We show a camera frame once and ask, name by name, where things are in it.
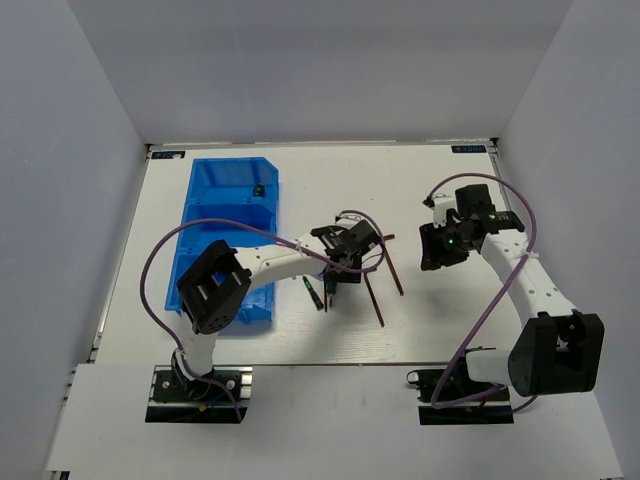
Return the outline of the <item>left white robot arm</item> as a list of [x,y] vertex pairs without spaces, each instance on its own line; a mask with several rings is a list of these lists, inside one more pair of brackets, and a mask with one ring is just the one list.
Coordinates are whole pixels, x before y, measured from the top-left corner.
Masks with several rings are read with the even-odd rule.
[[191,399],[209,392],[218,333],[232,323],[249,293],[303,275],[356,274],[362,257],[382,243],[383,235],[369,221],[352,219],[257,247],[213,242],[177,281],[183,316],[177,387]]

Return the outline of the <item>right corner label sticker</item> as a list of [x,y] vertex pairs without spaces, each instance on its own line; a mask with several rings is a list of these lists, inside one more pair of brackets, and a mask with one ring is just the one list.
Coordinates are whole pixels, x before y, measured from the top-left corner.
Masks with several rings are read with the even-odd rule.
[[452,145],[451,150],[454,154],[480,154],[487,152],[485,145]]

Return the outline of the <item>blue plastic bin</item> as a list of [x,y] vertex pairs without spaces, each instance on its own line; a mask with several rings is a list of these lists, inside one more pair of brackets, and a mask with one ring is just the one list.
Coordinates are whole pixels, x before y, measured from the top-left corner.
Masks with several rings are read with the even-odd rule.
[[[256,184],[266,187],[254,197]],[[200,158],[193,162],[181,221],[223,218],[275,234],[279,208],[279,171],[264,157]],[[209,246],[223,239],[229,246],[259,247],[272,241],[226,224],[189,227],[178,234],[164,309],[180,311],[177,281]]]

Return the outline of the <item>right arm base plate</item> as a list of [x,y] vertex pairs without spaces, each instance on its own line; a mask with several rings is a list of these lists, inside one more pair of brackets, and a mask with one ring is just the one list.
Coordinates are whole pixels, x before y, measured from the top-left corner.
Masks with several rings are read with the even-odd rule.
[[454,373],[444,383],[436,403],[455,403],[434,408],[431,403],[443,368],[414,369],[407,373],[407,384],[417,392],[421,426],[479,426],[514,423],[509,391],[502,389],[488,395],[490,383],[471,381],[465,373]]

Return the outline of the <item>large brown hex key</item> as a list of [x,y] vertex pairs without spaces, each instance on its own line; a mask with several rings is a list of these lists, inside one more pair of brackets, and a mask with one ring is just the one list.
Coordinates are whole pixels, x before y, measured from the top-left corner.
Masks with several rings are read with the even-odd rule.
[[397,289],[399,295],[400,296],[404,296],[404,288],[402,286],[402,283],[401,283],[400,278],[398,276],[396,267],[395,267],[395,265],[393,263],[393,260],[391,258],[391,254],[389,253],[389,250],[388,250],[388,248],[386,246],[387,242],[391,241],[391,240],[394,240],[395,237],[396,237],[395,234],[385,234],[383,236],[383,244],[381,245],[381,251],[382,251],[384,260],[385,260],[385,262],[386,262],[386,264],[387,264],[387,266],[389,268],[389,271],[391,273],[392,279],[394,281],[394,284],[396,286],[396,289]]

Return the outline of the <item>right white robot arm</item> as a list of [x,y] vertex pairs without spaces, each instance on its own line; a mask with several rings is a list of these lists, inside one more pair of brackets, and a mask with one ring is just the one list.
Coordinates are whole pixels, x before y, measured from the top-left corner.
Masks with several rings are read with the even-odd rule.
[[[502,283],[435,384],[431,405],[456,405],[440,398],[451,384],[462,402],[508,387],[522,397],[593,390],[604,324],[597,314],[581,312],[546,272],[533,250],[536,224],[524,224],[513,211],[497,210],[485,184],[459,188],[454,196],[431,192],[424,203],[433,220],[419,229],[422,270],[454,266],[476,252]],[[471,347],[504,297],[510,298],[522,326],[514,345],[508,350]]]

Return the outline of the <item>medium brown hex key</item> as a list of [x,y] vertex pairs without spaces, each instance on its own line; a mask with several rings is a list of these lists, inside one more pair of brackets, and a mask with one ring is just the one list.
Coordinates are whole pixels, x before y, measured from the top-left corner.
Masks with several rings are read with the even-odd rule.
[[384,317],[382,315],[382,311],[381,311],[379,303],[377,301],[373,286],[372,286],[371,281],[369,279],[369,275],[367,273],[363,273],[362,274],[362,278],[364,280],[364,283],[365,283],[365,286],[367,288],[370,300],[372,302],[372,306],[373,306],[374,312],[376,314],[378,323],[379,323],[381,328],[384,328],[385,327]]

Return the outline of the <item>black green precision screwdriver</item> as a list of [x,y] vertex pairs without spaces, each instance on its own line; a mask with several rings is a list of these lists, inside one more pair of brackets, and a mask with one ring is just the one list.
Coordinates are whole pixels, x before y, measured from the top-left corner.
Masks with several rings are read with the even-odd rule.
[[324,303],[321,300],[319,294],[317,293],[317,291],[315,290],[315,288],[313,287],[313,285],[311,284],[311,282],[309,281],[307,276],[303,276],[302,277],[304,286],[307,290],[307,292],[309,293],[309,296],[316,308],[317,311],[321,311],[324,309]]

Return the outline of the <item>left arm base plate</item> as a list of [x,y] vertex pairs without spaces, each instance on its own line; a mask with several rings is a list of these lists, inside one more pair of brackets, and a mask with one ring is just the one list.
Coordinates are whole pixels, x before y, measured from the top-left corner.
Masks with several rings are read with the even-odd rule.
[[212,378],[231,392],[237,408],[219,386],[188,380],[170,366],[154,369],[145,422],[151,424],[240,424],[248,410],[253,368],[221,367]]

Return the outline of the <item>green stubby screwdriver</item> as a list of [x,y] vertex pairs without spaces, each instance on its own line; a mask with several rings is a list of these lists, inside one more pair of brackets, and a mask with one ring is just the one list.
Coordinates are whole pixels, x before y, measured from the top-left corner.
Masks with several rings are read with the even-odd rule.
[[333,295],[333,297],[332,297],[332,307],[333,307],[334,296],[335,296],[336,291],[337,291],[337,283],[334,282],[334,281],[326,281],[325,282],[325,290],[326,290],[326,293],[331,293]]

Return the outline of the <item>left corner label sticker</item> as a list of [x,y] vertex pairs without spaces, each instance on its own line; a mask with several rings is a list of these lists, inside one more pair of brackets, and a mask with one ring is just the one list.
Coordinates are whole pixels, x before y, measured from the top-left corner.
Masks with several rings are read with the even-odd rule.
[[186,155],[183,150],[170,150],[170,151],[154,151],[151,153],[151,159],[182,159]]

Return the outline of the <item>corner label sticker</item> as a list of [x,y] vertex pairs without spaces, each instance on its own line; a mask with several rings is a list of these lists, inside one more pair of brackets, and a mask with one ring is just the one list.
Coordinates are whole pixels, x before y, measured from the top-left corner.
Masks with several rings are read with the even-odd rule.
[[452,145],[451,150],[454,154],[480,154],[487,152],[485,145]]
[[151,159],[182,159],[186,155],[183,150],[170,150],[170,151],[154,151],[151,153]]

